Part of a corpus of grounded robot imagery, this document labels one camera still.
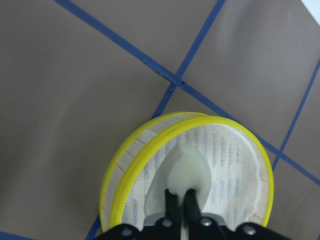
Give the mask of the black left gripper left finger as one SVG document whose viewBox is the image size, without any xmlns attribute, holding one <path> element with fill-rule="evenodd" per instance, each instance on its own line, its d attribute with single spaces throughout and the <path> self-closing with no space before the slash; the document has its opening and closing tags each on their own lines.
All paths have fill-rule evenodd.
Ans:
<svg viewBox="0 0 320 240">
<path fill-rule="evenodd" d="M 179 197 L 172 194 L 169 189 L 164 191 L 165 194 L 165 216 L 175 221 L 183 220 L 182 207 L 179 204 Z"/>
</svg>

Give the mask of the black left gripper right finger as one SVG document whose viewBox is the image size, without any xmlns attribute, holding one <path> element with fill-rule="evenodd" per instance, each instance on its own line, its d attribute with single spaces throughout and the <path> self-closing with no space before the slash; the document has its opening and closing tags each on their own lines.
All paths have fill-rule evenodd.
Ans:
<svg viewBox="0 0 320 240">
<path fill-rule="evenodd" d="M 185 221 L 198 221 L 201 218 L 201 210 L 197 201 L 196 191 L 189 189 L 183 199 Z"/>
</svg>

